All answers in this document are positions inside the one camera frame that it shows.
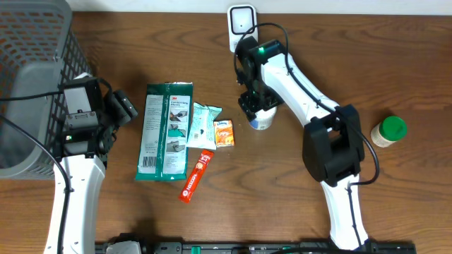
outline gray plastic basket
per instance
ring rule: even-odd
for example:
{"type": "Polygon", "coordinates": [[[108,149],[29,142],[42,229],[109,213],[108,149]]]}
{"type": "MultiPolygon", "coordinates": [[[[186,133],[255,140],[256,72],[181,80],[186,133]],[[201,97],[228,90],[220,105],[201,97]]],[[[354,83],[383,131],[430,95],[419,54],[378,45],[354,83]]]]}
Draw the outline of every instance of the gray plastic basket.
{"type": "MultiPolygon", "coordinates": [[[[0,97],[57,91],[91,70],[71,32],[64,0],[0,0],[0,97]]],[[[66,115],[63,95],[0,102],[0,114],[52,149],[66,115]]],[[[52,179],[52,161],[0,122],[0,179],[52,179]]]]}

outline green package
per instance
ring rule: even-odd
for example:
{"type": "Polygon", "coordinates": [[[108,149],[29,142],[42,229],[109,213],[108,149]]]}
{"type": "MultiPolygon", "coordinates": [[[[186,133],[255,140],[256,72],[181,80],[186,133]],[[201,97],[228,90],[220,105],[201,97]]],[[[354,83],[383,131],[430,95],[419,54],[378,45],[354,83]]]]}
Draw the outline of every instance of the green package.
{"type": "Polygon", "coordinates": [[[136,180],[186,179],[193,83],[148,85],[136,180]]]}

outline wood grain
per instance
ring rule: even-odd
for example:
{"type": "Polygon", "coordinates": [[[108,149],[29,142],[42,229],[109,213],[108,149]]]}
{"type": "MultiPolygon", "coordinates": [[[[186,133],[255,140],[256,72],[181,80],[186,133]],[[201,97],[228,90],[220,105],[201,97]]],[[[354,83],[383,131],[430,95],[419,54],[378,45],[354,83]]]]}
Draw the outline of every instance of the wood grain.
{"type": "MultiPolygon", "coordinates": [[[[408,136],[377,149],[381,176],[360,188],[364,225],[380,241],[409,240],[418,253],[452,247],[452,18],[260,15],[290,33],[291,54],[316,86],[354,104],[363,132],[390,114],[408,136]]],[[[96,75],[123,89],[141,117],[118,133],[100,194],[97,241],[135,231],[186,241],[299,241],[330,229],[320,185],[302,163],[302,128],[286,107],[252,130],[237,98],[226,15],[74,13],[73,30],[96,75]],[[183,181],[134,181],[147,83],[194,82],[194,101],[223,108],[236,146],[215,153],[189,205],[183,181]]],[[[260,40],[283,40],[260,30],[260,40]]],[[[200,150],[189,152],[189,171],[200,150]]],[[[369,155],[362,177],[374,173],[369,155]]],[[[41,253],[54,184],[0,182],[0,253],[41,253]]]]}

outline green cap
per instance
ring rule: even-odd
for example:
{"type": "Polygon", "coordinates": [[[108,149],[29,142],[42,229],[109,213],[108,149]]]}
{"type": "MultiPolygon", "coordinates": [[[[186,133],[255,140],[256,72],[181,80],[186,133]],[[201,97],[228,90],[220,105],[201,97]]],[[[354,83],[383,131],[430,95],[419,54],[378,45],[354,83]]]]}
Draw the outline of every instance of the green cap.
{"type": "Polygon", "coordinates": [[[407,125],[398,116],[390,116],[380,124],[380,134],[389,141],[399,141],[407,135],[407,125]]]}

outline red packet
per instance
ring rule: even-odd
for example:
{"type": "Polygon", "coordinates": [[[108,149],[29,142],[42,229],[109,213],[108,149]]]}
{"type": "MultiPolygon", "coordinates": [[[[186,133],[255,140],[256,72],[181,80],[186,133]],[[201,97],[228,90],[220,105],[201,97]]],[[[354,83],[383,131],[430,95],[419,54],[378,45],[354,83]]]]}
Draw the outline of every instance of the red packet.
{"type": "Polygon", "coordinates": [[[191,196],[196,190],[196,187],[201,180],[201,177],[204,174],[204,171],[207,168],[207,164],[209,164],[210,159],[213,157],[213,152],[203,150],[201,156],[196,163],[195,168],[191,172],[190,177],[187,179],[185,183],[184,189],[182,189],[181,195],[179,195],[179,199],[182,202],[190,203],[191,196]]]}

